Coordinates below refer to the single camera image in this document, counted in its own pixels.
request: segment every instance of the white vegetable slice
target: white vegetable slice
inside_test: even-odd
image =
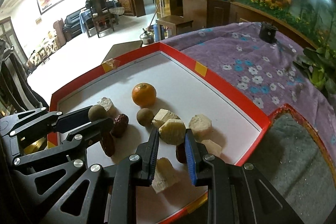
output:
[[[97,105],[104,107],[109,117],[114,117],[117,112],[117,109],[110,98],[103,97]]]
[[[219,157],[221,155],[223,149],[217,143],[215,143],[215,142],[213,142],[211,140],[203,140],[202,144],[205,145],[205,147],[207,148],[209,154],[213,154],[216,157]]]
[[[198,114],[192,117],[189,122],[189,128],[192,130],[195,138],[201,140],[212,131],[212,123],[207,116]]]
[[[169,119],[159,128],[160,138],[167,144],[179,145],[184,142],[185,130],[182,120]]]
[[[152,187],[156,193],[166,190],[179,181],[180,179],[174,167],[167,158],[157,160],[154,180],[152,182]]]
[[[160,109],[159,112],[155,115],[152,124],[156,128],[160,128],[163,126],[165,122],[167,122],[169,119],[179,119],[180,117],[177,116],[175,113],[167,110],[167,109]]]

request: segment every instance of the brown ball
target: brown ball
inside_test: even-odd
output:
[[[187,163],[187,157],[185,155],[185,149],[184,149],[184,143],[181,143],[180,145],[176,146],[176,159],[182,163],[182,164],[186,164]]]
[[[100,145],[108,157],[114,155],[116,148],[114,146],[114,140],[110,132],[102,133]]]
[[[116,138],[122,137],[128,126],[128,117],[125,114],[120,114],[114,119],[114,126],[111,130],[112,136]]]
[[[154,119],[153,111],[148,108],[140,109],[136,114],[136,119],[143,127],[149,127]]]
[[[100,119],[104,119],[107,118],[107,112],[105,110],[104,107],[100,106],[100,105],[94,105],[89,109],[89,120],[90,122],[94,122]]]

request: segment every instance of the orange fruit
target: orange fruit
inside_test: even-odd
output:
[[[140,107],[153,105],[156,100],[156,90],[148,83],[137,84],[132,90],[132,99]]]

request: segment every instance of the floral tablecloth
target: floral tablecloth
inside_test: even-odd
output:
[[[277,32],[275,44],[259,38],[261,24],[233,23],[172,37],[163,42],[217,73],[270,115],[291,105],[318,132],[336,162],[333,107],[292,64],[300,47]]]

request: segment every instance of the small wooden table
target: small wooden table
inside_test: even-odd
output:
[[[193,20],[188,20],[185,19],[184,17],[179,17],[179,16],[167,16],[167,17],[162,17],[156,20],[156,23],[161,26],[166,26],[171,28],[171,33],[174,36],[178,35],[179,28],[184,28],[184,27],[193,27]]]

